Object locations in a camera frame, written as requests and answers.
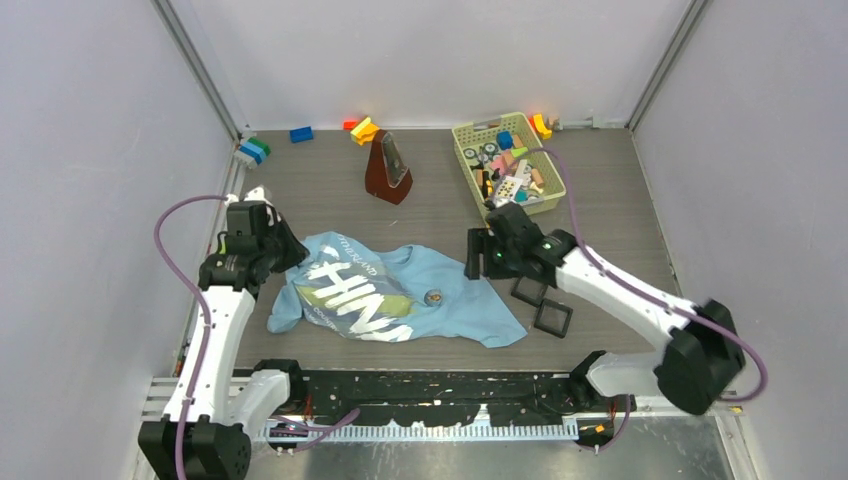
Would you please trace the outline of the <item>light blue printed t-shirt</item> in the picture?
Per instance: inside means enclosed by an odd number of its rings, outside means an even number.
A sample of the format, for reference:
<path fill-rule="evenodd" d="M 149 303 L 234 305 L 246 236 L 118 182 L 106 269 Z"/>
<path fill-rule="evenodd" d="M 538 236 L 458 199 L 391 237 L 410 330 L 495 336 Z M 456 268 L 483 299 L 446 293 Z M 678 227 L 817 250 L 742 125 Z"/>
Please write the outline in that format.
<path fill-rule="evenodd" d="M 377 252 L 337 232 L 304 240 L 307 259 L 285 273 L 267 320 L 274 334 L 301 320 L 360 341 L 399 343 L 460 337 L 510 346 L 527 331 L 491 284 L 469 280 L 458 261 L 422 245 Z M 427 306 L 431 289 L 443 304 Z"/>

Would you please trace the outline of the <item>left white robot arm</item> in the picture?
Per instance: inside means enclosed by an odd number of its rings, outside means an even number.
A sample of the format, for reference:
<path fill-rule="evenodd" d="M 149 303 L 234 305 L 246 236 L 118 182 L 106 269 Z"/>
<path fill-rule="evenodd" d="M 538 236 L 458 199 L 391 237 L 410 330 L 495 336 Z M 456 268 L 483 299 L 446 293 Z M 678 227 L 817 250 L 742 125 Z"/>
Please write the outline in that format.
<path fill-rule="evenodd" d="M 267 200 L 228 201 L 217 247 L 191 280 L 162 251 L 199 311 L 177 385 L 161 417 L 142 423 L 138 445 L 159 479 L 243 479 L 266 420 L 307 398 L 296 366 L 259 369 L 230 394 L 241 338 L 269 276 L 308 256 Z"/>

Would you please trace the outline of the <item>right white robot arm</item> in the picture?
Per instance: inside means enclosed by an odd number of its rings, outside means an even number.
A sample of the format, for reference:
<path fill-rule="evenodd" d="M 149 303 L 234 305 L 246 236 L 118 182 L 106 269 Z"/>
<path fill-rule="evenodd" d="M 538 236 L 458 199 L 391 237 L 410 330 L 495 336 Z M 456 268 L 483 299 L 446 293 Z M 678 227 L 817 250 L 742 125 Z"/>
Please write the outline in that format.
<path fill-rule="evenodd" d="M 656 289 L 601 258 L 576 232 L 544 233 L 507 203 L 467 233 L 465 274 L 476 280 L 528 279 L 580 297 L 615 317 L 653 348 L 595 351 L 570 374 L 574 403 L 596 410 L 619 395 L 663 396 L 679 410 L 706 413 L 746 366 L 732 315 Z"/>

